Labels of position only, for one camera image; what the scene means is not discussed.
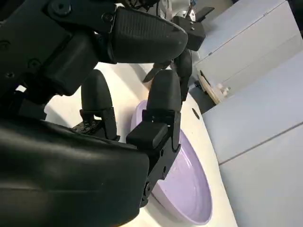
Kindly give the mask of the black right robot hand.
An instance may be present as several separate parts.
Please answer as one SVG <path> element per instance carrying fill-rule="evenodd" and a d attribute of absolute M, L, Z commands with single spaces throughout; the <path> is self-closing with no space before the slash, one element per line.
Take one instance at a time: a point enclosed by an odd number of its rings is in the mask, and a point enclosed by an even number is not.
<path fill-rule="evenodd" d="M 181 148 L 179 77 L 156 75 L 121 143 L 96 65 L 172 60 L 187 39 L 115 0 L 1 3 L 1 226 L 116 227 L 139 214 Z"/>

